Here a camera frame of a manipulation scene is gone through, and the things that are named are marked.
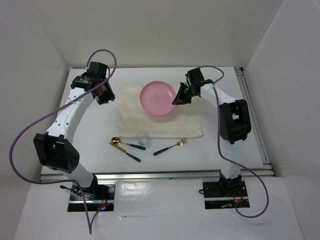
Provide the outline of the cream cloth placemat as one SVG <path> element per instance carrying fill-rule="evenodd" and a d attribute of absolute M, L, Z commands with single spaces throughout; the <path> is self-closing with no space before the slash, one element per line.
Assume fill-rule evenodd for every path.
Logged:
<path fill-rule="evenodd" d="M 153 139 L 195 139 L 203 136 L 199 99 L 178 105 L 163 116 L 145 111 L 140 103 L 141 87 L 123 87 L 117 98 L 116 135 L 134 139 L 145 131 Z"/>

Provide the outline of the pink plate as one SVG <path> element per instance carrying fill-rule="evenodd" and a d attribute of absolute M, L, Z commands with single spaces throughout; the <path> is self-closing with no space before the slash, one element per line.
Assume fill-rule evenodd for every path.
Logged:
<path fill-rule="evenodd" d="M 165 116 L 173 109 L 176 92 L 171 85 L 163 81 L 152 81 L 146 84 L 139 96 L 142 108 L 153 116 Z"/>

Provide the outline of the clear glass cup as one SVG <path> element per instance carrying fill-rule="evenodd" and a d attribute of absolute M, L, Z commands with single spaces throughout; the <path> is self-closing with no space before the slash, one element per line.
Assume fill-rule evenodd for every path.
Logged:
<path fill-rule="evenodd" d="M 151 138 L 148 132 L 146 131 L 138 132 L 136 135 L 136 139 L 141 146 L 146 148 L 151 147 Z"/>

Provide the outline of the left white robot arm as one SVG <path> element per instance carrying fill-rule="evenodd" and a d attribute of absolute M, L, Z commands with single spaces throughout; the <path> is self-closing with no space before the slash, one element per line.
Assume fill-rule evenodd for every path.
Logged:
<path fill-rule="evenodd" d="M 84 113 L 93 101 L 103 105 L 115 100 L 110 84 L 105 82 L 109 72 L 107 65 L 92 61 L 88 70 L 72 81 L 65 103 L 67 107 L 60 110 L 45 133 L 38 133 L 33 139 L 40 164 L 77 182 L 81 194 L 88 200 L 97 197 L 98 180 L 81 165 L 73 139 Z"/>

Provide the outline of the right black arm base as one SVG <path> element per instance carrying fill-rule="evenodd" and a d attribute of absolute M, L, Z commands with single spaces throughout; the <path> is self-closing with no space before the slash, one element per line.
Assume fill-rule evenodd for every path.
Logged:
<path fill-rule="evenodd" d="M 204 197 L 204 207 L 206 210 L 234 209 L 236 204 L 238 204 L 238 208 L 250 207 L 244 181 L 241 181 L 239 186 L 229 190 L 222 190 L 217 181 L 203 182 L 202 189 L 198 193 Z"/>

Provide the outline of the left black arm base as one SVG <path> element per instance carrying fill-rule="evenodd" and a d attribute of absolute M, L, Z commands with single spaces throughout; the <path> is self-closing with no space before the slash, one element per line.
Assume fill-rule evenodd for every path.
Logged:
<path fill-rule="evenodd" d="M 73 184 L 72 187 L 66 187 L 64 185 L 60 185 L 59 187 L 70 193 L 67 208 L 68 212 L 85 211 L 83 197 L 81 196 L 80 188 L 76 184 Z M 89 212 L 96 212 L 99 209 L 101 212 L 113 212 L 115 188 L 116 184 L 112 182 L 99 185 L 95 194 L 85 193 L 87 210 Z"/>

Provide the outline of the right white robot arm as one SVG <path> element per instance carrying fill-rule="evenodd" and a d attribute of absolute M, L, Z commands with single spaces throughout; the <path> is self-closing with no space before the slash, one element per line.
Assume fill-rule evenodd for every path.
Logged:
<path fill-rule="evenodd" d="M 213 81 L 205 79 L 201 68 L 189 70 L 185 82 L 181 82 L 178 93 L 172 101 L 173 105 L 186 105 L 192 98 L 200 97 L 207 100 L 217 109 L 217 147 L 224 162 L 219 173 L 218 190 L 223 196 L 230 196 L 240 185 L 242 150 L 244 142 L 252 130 L 247 101 L 229 96 L 217 87 L 217 82 L 224 76 Z"/>

